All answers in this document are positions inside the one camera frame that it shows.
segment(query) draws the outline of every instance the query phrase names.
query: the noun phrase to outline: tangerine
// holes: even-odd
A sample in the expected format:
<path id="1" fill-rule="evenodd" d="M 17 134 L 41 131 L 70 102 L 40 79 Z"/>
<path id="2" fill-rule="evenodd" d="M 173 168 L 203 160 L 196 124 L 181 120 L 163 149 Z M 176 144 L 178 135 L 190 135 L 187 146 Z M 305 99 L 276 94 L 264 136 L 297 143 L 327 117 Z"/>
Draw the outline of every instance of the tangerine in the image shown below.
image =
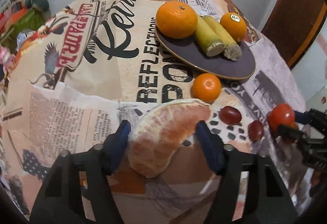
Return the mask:
<path id="1" fill-rule="evenodd" d="M 214 74 L 201 74 L 194 80 L 192 94 L 195 98 L 211 103 L 219 97 L 220 93 L 221 83 Z"/>
<path id="2" fill-rule="evenodd" d="M 195 32 L 197 14 L 186 3 L 170 1 L 159 7 L 156 24 L 163 35 L 173 39 L 182 39 Z"/>
<path id="3" fill-rule="evenodd" d="M 220 24 L 228 31 L 236 42 L 240 42 L 247 34 L 244 19 L 237 13 L 226 13 L 220 19 Z"/>

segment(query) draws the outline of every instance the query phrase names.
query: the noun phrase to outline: red tomato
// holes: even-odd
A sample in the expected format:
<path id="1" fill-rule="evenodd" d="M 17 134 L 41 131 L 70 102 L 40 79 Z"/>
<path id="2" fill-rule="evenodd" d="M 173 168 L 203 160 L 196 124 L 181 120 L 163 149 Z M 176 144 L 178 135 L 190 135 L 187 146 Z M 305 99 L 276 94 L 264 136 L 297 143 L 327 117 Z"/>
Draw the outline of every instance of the red tomato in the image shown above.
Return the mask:
<path id="1" fill-rule="evenodd" d="M 277 105 L 268 115 L 268 123 L 270 129 L 275 132 L 277 126 L 284 124 L 292 126 L 295 122 L 295 113 L 293 109 L 286 103 Z"/>

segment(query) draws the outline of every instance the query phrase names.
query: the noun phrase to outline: wooden door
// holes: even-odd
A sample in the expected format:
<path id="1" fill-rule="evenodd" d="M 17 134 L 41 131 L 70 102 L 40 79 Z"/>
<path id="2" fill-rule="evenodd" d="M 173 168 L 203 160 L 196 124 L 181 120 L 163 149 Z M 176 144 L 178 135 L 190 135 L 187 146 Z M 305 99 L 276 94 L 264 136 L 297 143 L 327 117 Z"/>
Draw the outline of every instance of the wooden door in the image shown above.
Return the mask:
<path id="1" fill-rule="evenodd" d="M 292 68 L 318 35 L 326 11 L 324 0 L 277 0 L 262 33 Z"/>

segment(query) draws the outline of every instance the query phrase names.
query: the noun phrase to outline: oval plate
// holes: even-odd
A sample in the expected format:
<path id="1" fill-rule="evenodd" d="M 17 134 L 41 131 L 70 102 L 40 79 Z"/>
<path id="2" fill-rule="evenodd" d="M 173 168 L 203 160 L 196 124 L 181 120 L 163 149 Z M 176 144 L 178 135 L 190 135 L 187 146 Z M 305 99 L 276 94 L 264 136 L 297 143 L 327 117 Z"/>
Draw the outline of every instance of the oval plate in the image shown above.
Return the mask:
<path id="1" fill-rule="evenodd" d="M 159 42 L 175 57 L 200 71 L 211 73 L 222 79 L 242 80 L 253 75 L 255 59 L 250 48 L 240 43 L 242 56 L 236 61 L 223 55 L 208 57 L 204 54 L 193 36 L 176 40 L 164 36 L 156 27 L 155 35 Z"/>

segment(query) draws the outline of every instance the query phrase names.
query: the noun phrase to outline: metal bolt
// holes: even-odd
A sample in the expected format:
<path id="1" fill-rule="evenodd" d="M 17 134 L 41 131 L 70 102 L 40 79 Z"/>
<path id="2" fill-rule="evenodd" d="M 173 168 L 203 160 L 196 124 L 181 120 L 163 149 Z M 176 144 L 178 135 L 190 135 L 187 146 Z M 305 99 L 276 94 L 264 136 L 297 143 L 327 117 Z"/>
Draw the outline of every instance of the metal bolt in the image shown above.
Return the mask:
<path id="1" fill-rule="evenodd" d="M 69 150 L 63 150 L 62 152 L 60 152 L 60 156 L 62 157 L 66 157 L 68 154 L 70 154 Z"/>
<path id="2" fill-rule="evenodd" d="M 258 155 L 260 156 L 260 157 L 266 157 L 266 154 L 265 154 L 265 152 L 264 151 L 262 151 L 262 150 L 260 150 L 259 152 L 258 152 Z"/>
<path id="3" fill-rule="evenodd" d="M 230 145 L 230 144 L 226 144 L 226 145 L 224 145 L 224 150 L 232 151 L 232 150 L 234 150 L 234 147 L 232 145 Z"/>
<path id="4" fill-rule="evenodd" d="M 101 149 L 103 149 L 103 145 L 102 144 L 96 144 L 96 145 L 94 145 L 94 149 L 95 150 L 101 150 Z"/>

